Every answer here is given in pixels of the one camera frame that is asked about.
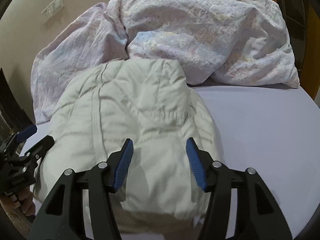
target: mattress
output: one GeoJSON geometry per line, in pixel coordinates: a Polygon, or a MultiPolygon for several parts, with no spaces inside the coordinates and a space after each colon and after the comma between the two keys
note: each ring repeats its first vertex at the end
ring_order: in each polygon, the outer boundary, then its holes
{"type": "MultiPolygon", "coordinates": [[[[205,82],[195,90],[215,121],[217,148],[223,163],[236,170],[244,171],[248,167],[257,170],[296,237],[320,202],[318,106],[301,87],[237,87],[205,82]]],[[[27,140],[23,150],[47,132],[48,123],[39,125],[38,132],[27,140]]],[[[235,191],[230,214],[227,237],[235,229],[235,191]]],[[[140,234],[123,235],[123,239],[164,238],[140,234]]]]}

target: white bed sheet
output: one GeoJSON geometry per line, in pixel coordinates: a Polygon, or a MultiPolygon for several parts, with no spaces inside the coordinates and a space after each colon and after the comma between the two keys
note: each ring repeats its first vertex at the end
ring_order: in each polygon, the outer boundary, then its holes
{"type": "MultiPolygon", "coordinates": [[[[241,171],[254,167],[279,203],[293,237],[297,236],[320,202],[320,109],[301,87],[215,84],[195,89],[215,120],[223,162],[241,171]]],[[[39,125],[24,150],[47,132],[48,123],[39,125]]],[[[227,237],[234,232],[235,195],[231,206],[227,237]]],[[[140,234],[123,239],[164,238],[140,234]]]]}

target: silver screw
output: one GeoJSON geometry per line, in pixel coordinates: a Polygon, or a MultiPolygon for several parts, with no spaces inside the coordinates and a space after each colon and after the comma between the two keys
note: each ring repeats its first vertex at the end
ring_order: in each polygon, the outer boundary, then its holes
{"type": "Polygon", "coordinates": [[[102,162],[102,163],[99,163],[98,164],[98,167],[100,168],[100,169],[104,169],[105,167],[107,167],[108,166],[108,164],[106,163],[106,162],[102,162]]]}
{"type": "Polygon", "coordinates": [[[248,168],[247,169],[247,172],[251,175],[255,174],[256,173],[256,170],[254,168],[248,168]]]}
{"type": "Polygon", "coordinates": [[[215,167],[215,168],[220,168],[222,166],[221,162],[218,162],[218,161],[214,161],[212,163],[212,166],[215,167]]]}
{"type": "Polygon", "coordinates": [[[66,175],[66,176],[69,176],[69,175],[71,175],[72,174],[72,169],[66,169],[65,171],[64,171],[64,175],[66,175]]]}

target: cream padded jacket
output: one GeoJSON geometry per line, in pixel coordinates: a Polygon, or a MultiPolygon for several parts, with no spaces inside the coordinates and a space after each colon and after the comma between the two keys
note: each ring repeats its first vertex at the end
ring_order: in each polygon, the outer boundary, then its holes
{"type": "Polygon", "coordinates": [[[218,160],[213,120],[178,61],[129,59],[88,69],[70,82],[50,125],[56,143],[40,167],[40,201],[65,169],[89,170],[130,138],[126,182],[111,194],[119,230],[165,233],[205,214],[210,196],[196,185],[185,148],[193,137],[218,160]]]}

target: beige wall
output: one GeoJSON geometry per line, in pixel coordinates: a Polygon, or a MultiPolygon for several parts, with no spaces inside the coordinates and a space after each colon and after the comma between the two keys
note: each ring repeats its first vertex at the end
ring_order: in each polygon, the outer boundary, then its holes
{"type": "Polygon", "coordinates": [[[92,5],[109,0],[63,0],[64,8],[43,24],[40,13],[52,0],[13,0],[0,20],[0,67],[34,121],[30,74],[36,54],[92,5]]]}

